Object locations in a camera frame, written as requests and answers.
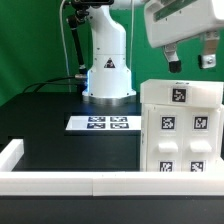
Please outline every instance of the white box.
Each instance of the white box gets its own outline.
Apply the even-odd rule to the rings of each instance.
[[[142,171],[207,171],[220,157],[224,107],[143,104]]]
[[[151,79],[141,84],[141,103],[219,108],[222,82]]]

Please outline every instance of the green backdrop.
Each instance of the green backdrop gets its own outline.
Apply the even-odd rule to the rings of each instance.
[[[0,104],[21,93],[35,82],[66,76],[65,59],[59,26],[61,0],[18,0],[0,2]],[[64,18],[73,13],[65,9]],[[113,11],[112,17],[127,31],[127,64],[129,65],[131,12]],[[71,33],[64,22],[65,37],[71,74],[78,71],[76,53]],[[139,91],[140,83],[150,78],[181,80],[224,80],[224,38],[217,52],[217,67],[210,70],[198,68],[197,55],[202,44],[199,39],[178,45],[182,60],[180,74],[168,72],[161,49],[151,49],[148,44],[143,7],[135,10],[133,45],[133,88]],[[91,30],[88,24],[79,28],[86,65],[92,63]],[[45,87],[42,91],[68,91],[68,87]]]

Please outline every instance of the warning label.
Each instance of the warning label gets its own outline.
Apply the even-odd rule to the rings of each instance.
[[[115,68],[114,62],[111,58],[108,59],[107,63],[105,64],[104,68]]]

